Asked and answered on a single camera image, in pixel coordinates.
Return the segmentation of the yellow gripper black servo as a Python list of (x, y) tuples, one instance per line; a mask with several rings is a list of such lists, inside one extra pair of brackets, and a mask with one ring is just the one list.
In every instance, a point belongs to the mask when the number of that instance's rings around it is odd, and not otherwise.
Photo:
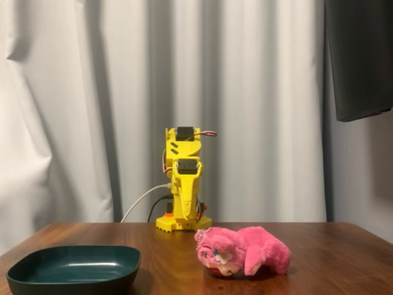
[(195, 218), (201, 173), (202, 164), (197, 159), (179, 159), (174, 162), (172, 193), (176, 220), (191, 221)]

